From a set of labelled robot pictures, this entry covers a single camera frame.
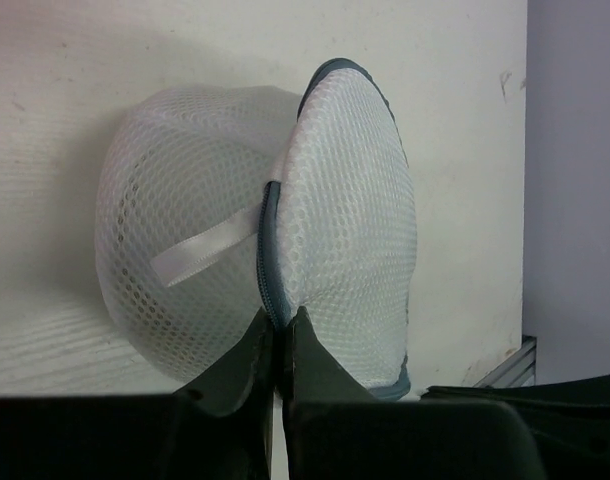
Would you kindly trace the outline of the aluminium table rail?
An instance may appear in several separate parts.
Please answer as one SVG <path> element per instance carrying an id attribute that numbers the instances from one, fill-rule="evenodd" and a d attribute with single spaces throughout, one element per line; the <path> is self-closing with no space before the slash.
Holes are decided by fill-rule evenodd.
<path id="1" fill-rule="evenodd" d="M 524 336 L 521 348 L 475 384 L 475 387 L 504 389 L 533 386 L 536 379 L 536 356 L 537 339 Z"/>

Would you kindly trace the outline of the white mesh laundry bag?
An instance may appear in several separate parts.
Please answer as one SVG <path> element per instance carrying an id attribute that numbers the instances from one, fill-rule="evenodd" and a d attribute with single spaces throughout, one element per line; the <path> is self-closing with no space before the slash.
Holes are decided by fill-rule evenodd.
<path id="1" fill-rule="evenodd" d="M 190 85 L 132 107 L 101 172 L 96 271 L 110 318 L 164 374 L 213 365 L 258 311 L 304 310 L 384 400 L 410 389 L 414 188 L 391 107 L 346 58 L 306 90 Z"/>

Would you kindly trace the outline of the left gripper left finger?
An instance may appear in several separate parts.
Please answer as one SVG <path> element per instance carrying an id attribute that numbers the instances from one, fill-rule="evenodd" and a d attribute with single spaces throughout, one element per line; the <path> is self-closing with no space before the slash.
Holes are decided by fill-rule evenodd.
<path id="1" fill-rule="evenodd" d="M 274 330 L 173 393 L 0 397 L 0 479 L 267 479 Z"/>

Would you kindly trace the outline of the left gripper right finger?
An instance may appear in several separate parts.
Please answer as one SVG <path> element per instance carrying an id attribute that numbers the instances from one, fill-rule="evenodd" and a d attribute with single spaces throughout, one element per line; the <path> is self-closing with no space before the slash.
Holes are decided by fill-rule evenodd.
<path id="1" fill-rule="evenodd" d="M 610 479 L 610 375 L 534 387 L 369 393 L 300 310 L 280 392 L 293 479 Z"/>

